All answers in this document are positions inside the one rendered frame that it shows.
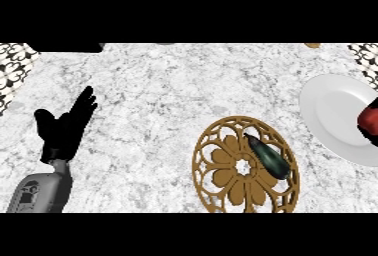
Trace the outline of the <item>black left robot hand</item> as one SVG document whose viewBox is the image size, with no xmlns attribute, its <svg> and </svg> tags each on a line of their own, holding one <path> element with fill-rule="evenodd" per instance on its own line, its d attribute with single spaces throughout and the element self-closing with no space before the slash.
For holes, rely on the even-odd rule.
<svg viewBox="0 0 378 256">
<path fill-rule="evenodd" d="M 93 116 L 98 103 L 95 102 L 93 87 L 81 92 L 72 108 L 59 118 L 46 109 L 37 109 L 37 133 L 44 141 L 40 161 L 49 164 L 53 160 L 71 161 L 81 142 L 83 133 Z"/>
</svg>

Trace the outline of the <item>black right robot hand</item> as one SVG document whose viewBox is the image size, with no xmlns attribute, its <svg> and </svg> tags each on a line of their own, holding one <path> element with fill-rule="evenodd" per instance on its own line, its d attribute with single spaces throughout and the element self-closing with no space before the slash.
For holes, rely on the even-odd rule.
<svg viewBox="0 0 378 256">
<path fill-rule="evenodd" d="M 371 102 L 371 104 L 366 106 L 371 108 L 378 108 L 378 97 L 375 98 L 375 100 Z M 357 129 L 362 132 L 363 137 L 371 141 L 371 144 L 378 147 L 378 136 L 371 135 L 357 125 Z"/>
</svg>

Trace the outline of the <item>red bell pepper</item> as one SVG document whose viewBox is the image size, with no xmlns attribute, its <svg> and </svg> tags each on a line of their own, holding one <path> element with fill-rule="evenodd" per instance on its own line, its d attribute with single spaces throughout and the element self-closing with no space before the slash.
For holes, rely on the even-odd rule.
<svg viewBox="0 0 378 256">
<path fill-rule="evenodd" d="M 357 117 L 357 125 L 371 135 L 378 136 L 378 108 L 365 108 Z"/>
</svg>

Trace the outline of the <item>white round plate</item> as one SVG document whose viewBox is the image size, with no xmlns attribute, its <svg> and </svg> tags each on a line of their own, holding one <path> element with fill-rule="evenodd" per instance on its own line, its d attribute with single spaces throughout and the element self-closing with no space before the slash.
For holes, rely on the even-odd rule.
<svg viewBox="0 0 378 256">
<path fill-rule="evenodd" d="M 377 97 L 365 83 L 335 74 L 312 78 L 300 94 L 300 112 L 315 137 L 341 158 L 371 167 L 378 167 L 378 147 L 357 129 L 357 116 Z"/>
</svg>

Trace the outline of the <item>brown openwork round placemat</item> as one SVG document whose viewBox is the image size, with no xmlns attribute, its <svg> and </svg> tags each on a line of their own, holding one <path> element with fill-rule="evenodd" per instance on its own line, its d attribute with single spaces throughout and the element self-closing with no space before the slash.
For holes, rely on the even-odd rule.
<svg viewBox="0 0 378 256">
<path fill-rule="evenodd" d="M 278 147 L 278 153 L 290 165 L 284 181 L 288 188 L 275 190 L 278 179 L 269 174 L 244 136 L 254 128 L 260 141 Z M 192 157 L 194 185 L 207 210 L 227 212 L 226 203 L 242 205 L 244 212 L 257 212 L 266 199 L 272 212 L 294 211 L 300 194 L 298 166 L 290 145 L 278 131 L 259 119 L 230 116 L 217 120 L 204 130 Z"/>
</svg>

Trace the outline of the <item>black appliance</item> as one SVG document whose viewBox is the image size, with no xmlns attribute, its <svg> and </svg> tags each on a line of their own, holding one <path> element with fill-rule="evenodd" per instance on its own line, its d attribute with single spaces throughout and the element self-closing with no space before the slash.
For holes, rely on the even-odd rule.
<svg viewBox="0 0 378 256">
<path fill-rule="evenodd" d="M 30 43 L 30 47 L 37 52 L 74 52 L 74 53 L 101 53 L 103 43 Z"/>
</svg>

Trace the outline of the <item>dark green eggplant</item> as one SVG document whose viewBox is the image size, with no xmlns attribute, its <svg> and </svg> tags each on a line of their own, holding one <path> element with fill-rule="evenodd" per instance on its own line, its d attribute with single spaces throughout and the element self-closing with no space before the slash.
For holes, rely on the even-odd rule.
<svg viewBox="0 0 378 256">
<path fill-rule="evenodd" d="M 285 180 L 290 176 L 291 167 L 281 154 L 260 141 L 260 139 L 245 134 L 250 148 L 269 172 L 279 180 Z"/>
</svg>

